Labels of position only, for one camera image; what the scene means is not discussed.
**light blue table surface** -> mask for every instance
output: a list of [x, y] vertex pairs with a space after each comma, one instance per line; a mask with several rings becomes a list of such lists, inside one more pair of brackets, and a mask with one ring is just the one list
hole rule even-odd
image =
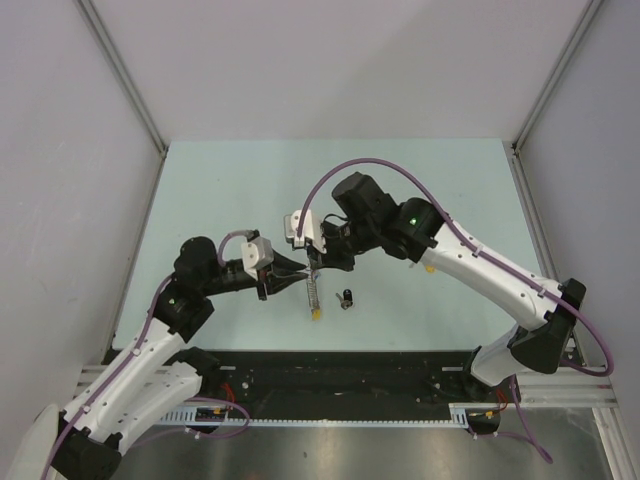
[[[416, 175], [470, 233], [525, 268], [539, 271], [503, 146], [498, 139], [281, 140], [174, 142], [144, 234], [113, 347], [125, 346], [145, 318], [158, 283], [180, 245], [204, 235], [216, 244], [231, 230], [257, 228], [273, 247], [306, 263], [283, 236], [283, 216], [302, 207], [333, 166], [356, 157], [384, 158]], [[354, 171], [372, 175], [396, 202], [419, 196], [398, 173], [352, 167], [330, 180], [312, 209], [338, 213], [336, 183]], [[226, 258], [240, 257], [240, 240]], [[513, 320], [442, 272], [372, 251], [354, 272], [323, 270], [323, 316], [312, 321], [304, 282], [257, 299], [243, 291], [213, 297], [215, 313], [191, 344], [233, 350], [451, 350], [493, 341]], [[343, 311], [336, 292], [353, 291]]]

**cable clip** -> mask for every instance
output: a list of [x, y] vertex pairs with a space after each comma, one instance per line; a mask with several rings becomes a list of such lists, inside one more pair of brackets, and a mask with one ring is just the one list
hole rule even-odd
[[478, 258], [480, 256], [480, 252], [482, 252], [482, 249], [484, 248], [484, 245], [480, 244], [476, 247], [476, 251], [473, 252], [471, 254], [471, 256], [473, 256], [474, 258]]

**white wall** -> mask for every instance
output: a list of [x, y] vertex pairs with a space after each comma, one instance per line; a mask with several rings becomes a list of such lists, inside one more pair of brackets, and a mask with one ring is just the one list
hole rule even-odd
[[160, 159], [73, 2], [0, 6], [0, 478], [106, 343]]
[[513, 140], [588, 2], [95, 3], [172, 140]]
[[640, 445], [640, 2], [605, 2], [523, 149], [562, 277], [587, 285], [613, 384]]

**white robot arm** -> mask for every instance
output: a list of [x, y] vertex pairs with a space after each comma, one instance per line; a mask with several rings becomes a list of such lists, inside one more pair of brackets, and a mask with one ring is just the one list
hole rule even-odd
[[[307, 212], [300, 229], [300, 211], [285, 218], [287, 240], [293, 248], [307, 249], [311, 268], [350, 271], [356, 255], [381, 247], [393, 257], [448, 273], [514, 318], [513, 329], [472, 353], [465, 367], [470, 396], [482, 400], [492, 387], [527, 368], [541, 373], [557, 370], [576, 318], [549, 297], [578, 309], [584, 285], [574, 279], [560, 284], [523, 269], [450, 222], [454, 232], [427, 200], [411, 198], [396, 204], [368, 175], [350, 175], [334, 188], [332, 197], [346, 214], [342, 225], [320, 222]], [[514, 278], [504, 266], [531, 279], [537, 289]]]
[[[307, 277], [305, 265], [273, 251], [257, 230], [247, 233], [243, 258], [228, 262], [219, 262], [208, 238], [185, 242], [133, 341], [64, 407], [48, 463], [68, 480], [110, 478], [122, 456], [162, 416], [198, 394], [218, 393], [218, 361], [198, 348], [183, 350], [214, 311], [209, 296], [256, 288], [266, 300]], [[166, 374], [152, 382], [168, 361]]]

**metal floor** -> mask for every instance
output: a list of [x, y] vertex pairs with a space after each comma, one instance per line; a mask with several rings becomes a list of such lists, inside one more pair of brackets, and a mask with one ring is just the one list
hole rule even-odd
[[[502, 431], [521, 432], [515, 411]], [[254, 428], [229, 440], [176, 434], [129, 452], [113, 477], [154, 480], [612, 479], [590, 409], [527, 411], [547, 465], [528, 444], [463, 430]]]

